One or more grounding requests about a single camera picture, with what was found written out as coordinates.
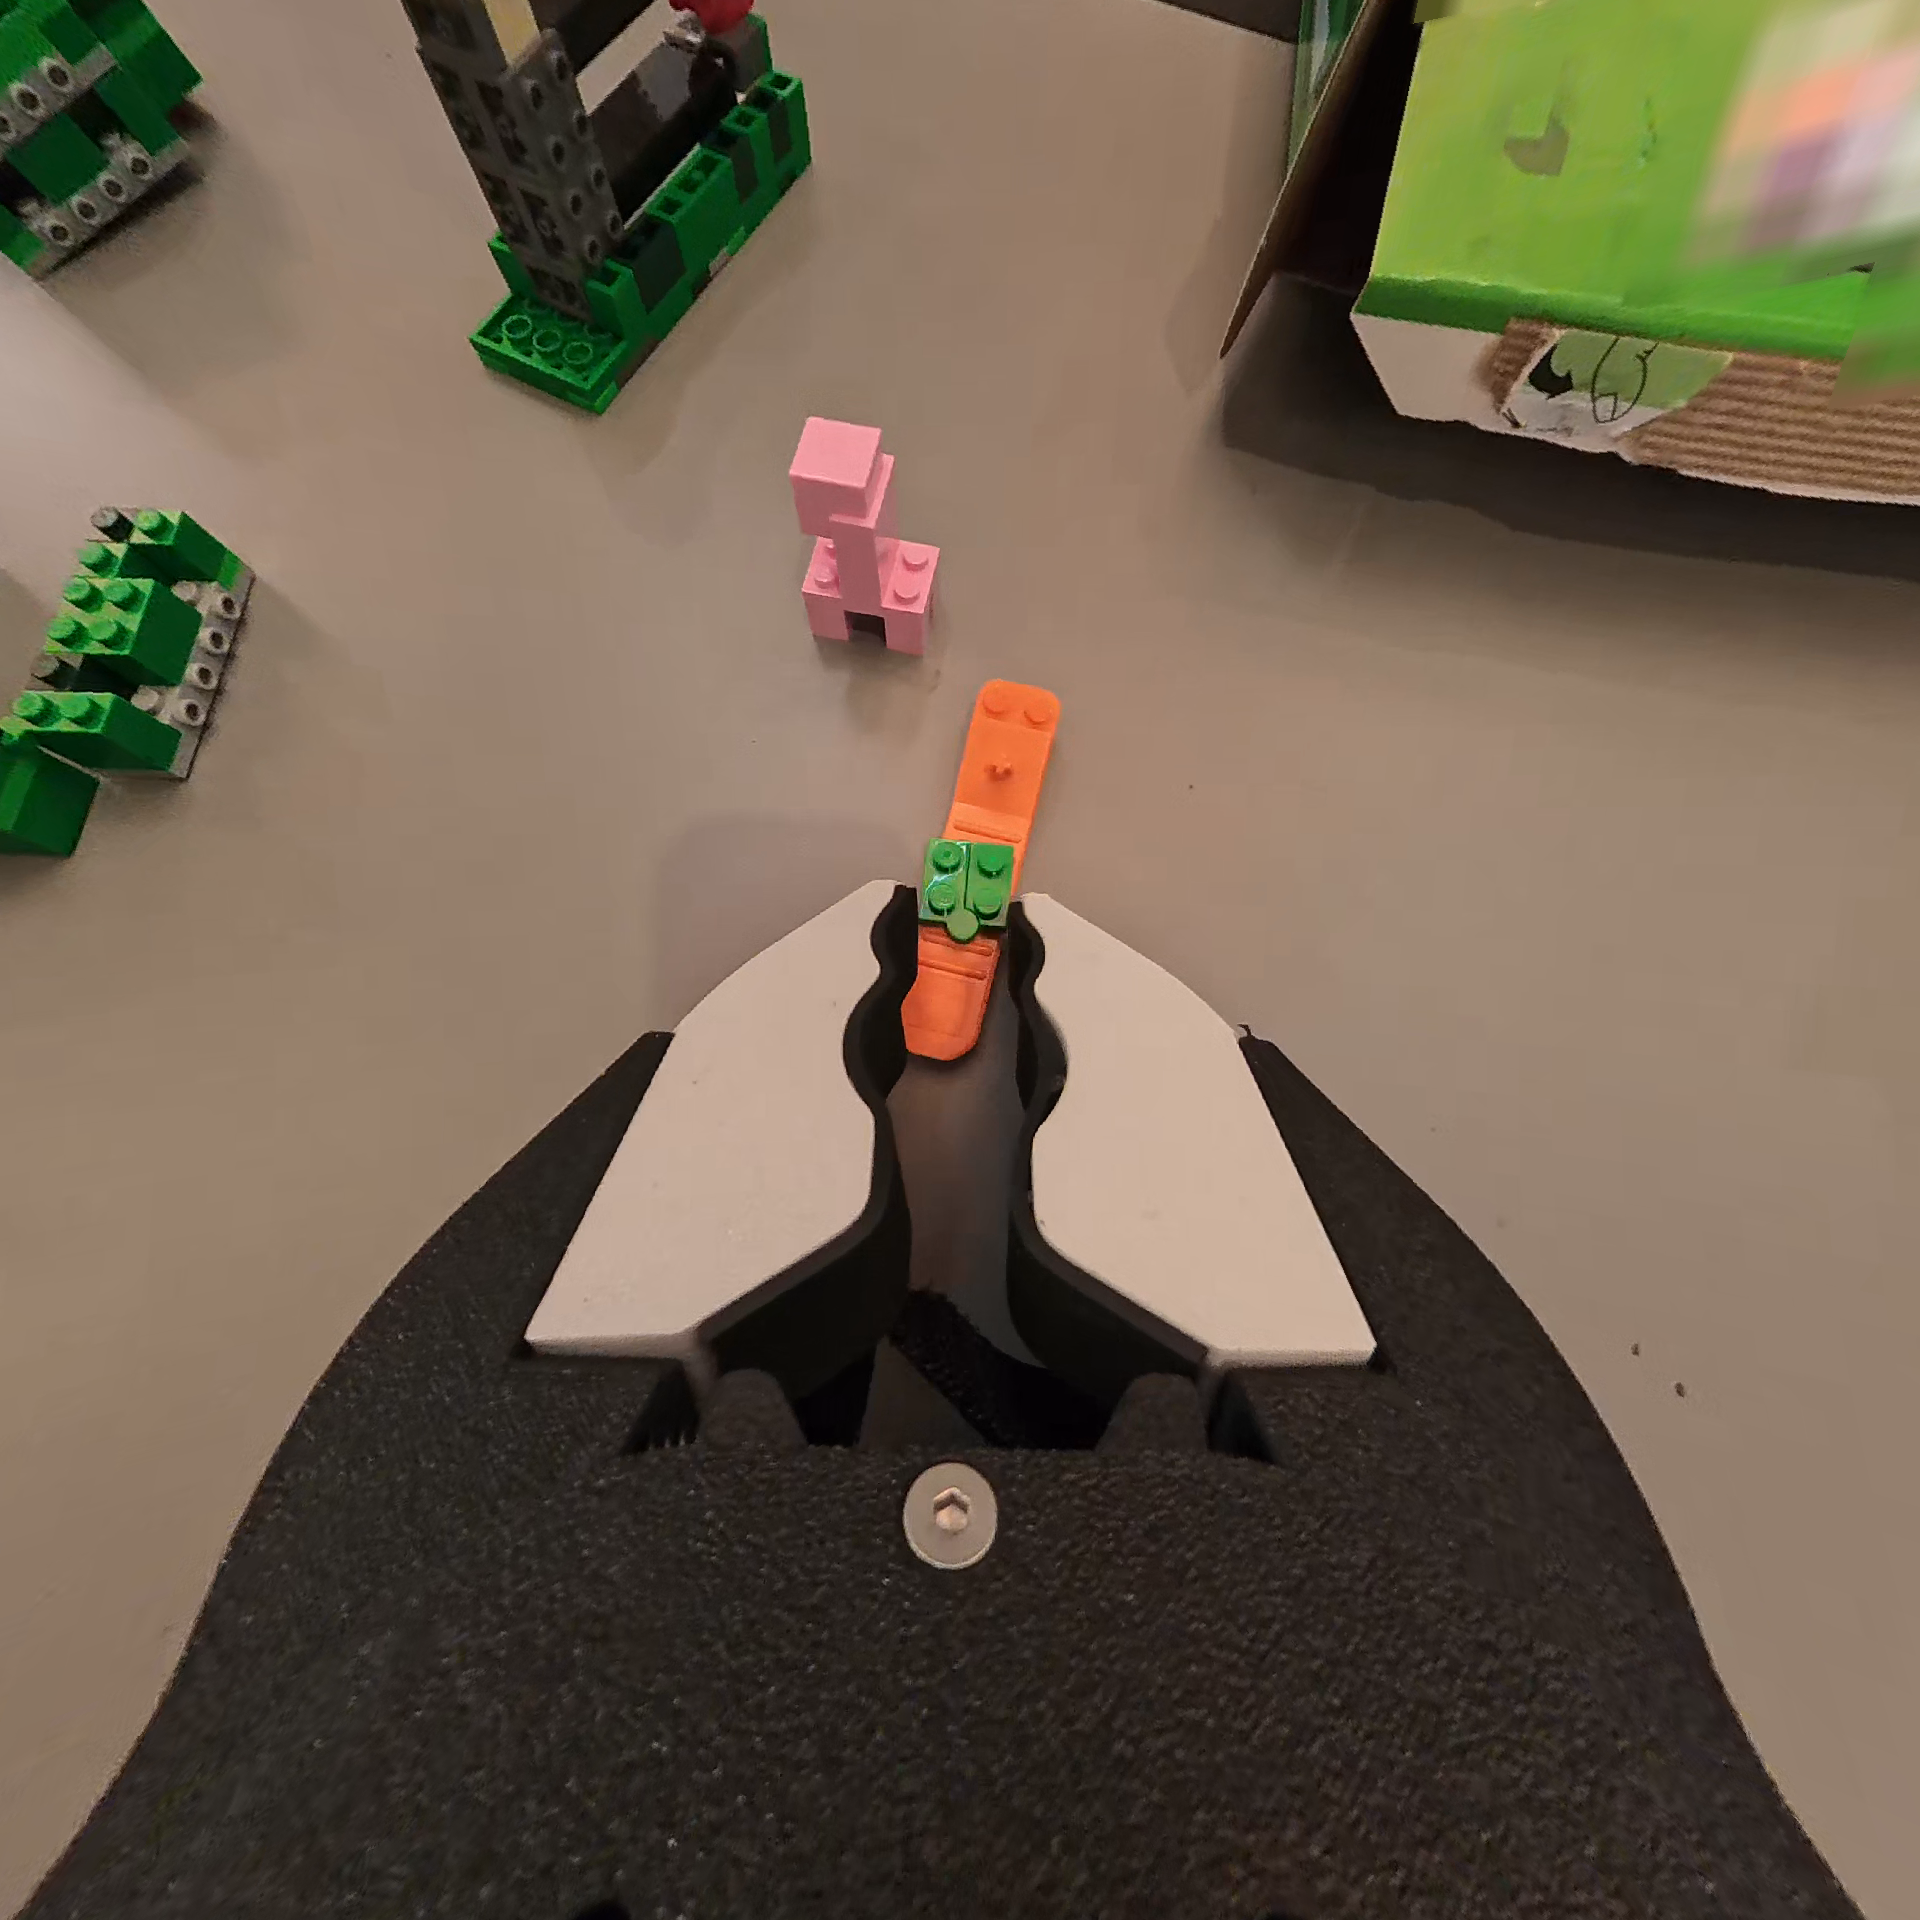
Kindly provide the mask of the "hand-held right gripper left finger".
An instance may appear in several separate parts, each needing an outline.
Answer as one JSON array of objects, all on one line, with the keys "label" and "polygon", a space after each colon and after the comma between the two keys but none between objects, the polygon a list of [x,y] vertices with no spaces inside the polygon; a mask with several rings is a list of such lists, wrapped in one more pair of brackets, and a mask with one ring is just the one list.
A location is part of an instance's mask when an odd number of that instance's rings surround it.
[{"label": "hand-held right gripper left finger", "polygon": [[894,1323],[911,1221],[890,1116],[920,971],[871,881],[682,1021],[526,1340],[537,1353],[853,1362]]}]

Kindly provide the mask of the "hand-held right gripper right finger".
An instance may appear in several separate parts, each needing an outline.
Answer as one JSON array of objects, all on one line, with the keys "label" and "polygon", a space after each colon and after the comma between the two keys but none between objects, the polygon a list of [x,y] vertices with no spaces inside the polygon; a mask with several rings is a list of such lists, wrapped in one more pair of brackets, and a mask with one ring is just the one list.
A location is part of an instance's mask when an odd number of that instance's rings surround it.
[{"label": "hand-held right gripper right finger", "polygon": [[1063,1044],[1032,1209],[1095,1330],[1143,1335],[1143,1369],[1367,1365],[1377,1335],[1241,1033],[1054,897],[1022,907],[1041,1039]]}]

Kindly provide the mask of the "small green brick plate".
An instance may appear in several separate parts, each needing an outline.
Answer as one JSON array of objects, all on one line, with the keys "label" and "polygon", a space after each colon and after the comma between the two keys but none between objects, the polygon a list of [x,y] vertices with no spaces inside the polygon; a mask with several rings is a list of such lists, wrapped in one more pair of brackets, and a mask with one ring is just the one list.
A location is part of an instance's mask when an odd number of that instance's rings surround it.
[{"label": "small green brick plate", "polygon": [[1001,932],[1015,899],[1017,848],[982,839],[934,836],[920,881],[920,924],[957,944]]}]

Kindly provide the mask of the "orange brick separator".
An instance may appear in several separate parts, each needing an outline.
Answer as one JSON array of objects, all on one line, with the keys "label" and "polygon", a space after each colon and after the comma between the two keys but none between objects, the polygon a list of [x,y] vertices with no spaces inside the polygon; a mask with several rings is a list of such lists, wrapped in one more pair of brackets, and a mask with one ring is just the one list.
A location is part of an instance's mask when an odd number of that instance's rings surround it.
[{"label": "orange brick separator", "polygon": [[[1015,899],[1059,723],[1061,703],[1054,693],[1006,679],[987,681],[977,696],[946,824],[938,833],[1015,847]],[[1009,924],[1001,932],[982,932],[973,944],[957,944],[943,930],[920,927],[920,979],[904,1001],[904,1041],[914,1057],[953,1063],[973,1052],[990,1008]]]}]

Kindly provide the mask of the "pink brick pig figure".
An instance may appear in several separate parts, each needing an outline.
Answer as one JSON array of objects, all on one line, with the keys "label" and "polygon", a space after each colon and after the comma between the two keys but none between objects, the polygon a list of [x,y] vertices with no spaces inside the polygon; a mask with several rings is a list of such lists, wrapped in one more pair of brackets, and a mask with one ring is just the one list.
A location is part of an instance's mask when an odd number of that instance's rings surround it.
[{"label": "pink brick pig figure", "polygon": [[806,421],[789,487],[811,537],[803,601],[819,641],[883,639],[891,655],[923,657],[939,548],[904,540],[894,503],[897,459],[875,426]]}]

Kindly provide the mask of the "green and grey brick build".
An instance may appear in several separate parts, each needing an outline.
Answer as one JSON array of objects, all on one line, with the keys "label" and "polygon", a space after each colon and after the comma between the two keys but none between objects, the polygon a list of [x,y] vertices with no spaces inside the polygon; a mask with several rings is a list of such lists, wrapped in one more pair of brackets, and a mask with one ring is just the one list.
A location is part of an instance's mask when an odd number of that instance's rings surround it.
[{"label": "green and grey brick build", "polygon": [[183,169],[200,85],[144,2],[6,2],[6,258],[48,279]]},{"label": "green and grey brick build", "polygon": [[192,778],[257,569],[186,513],[102,508],[3,708],[3,856],[72,857],[107,784]]}]

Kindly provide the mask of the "grey and green brick tower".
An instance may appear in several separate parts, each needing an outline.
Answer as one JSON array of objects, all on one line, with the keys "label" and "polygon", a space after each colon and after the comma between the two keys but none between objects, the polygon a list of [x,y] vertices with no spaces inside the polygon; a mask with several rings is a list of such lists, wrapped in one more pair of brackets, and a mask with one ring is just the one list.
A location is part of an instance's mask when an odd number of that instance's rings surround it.
[{"label": "grey and green brick tower", "polygon": [[601,417],[810,168],[803,83],[745,2],[677,21],[597,106],[583,73],[645,2],[408,2],[495,213],[507,296],[475,357]]}]

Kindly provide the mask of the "green cardboard box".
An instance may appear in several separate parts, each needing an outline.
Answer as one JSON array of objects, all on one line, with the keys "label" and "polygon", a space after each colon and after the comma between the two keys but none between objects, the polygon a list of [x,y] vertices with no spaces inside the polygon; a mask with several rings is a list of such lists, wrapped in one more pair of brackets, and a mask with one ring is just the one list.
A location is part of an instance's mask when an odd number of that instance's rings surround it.
[{"label": "green cardboard box", "polygon": [[1914,508],[1918,4],[1298,4],[1275,276],[1403,419]]}]

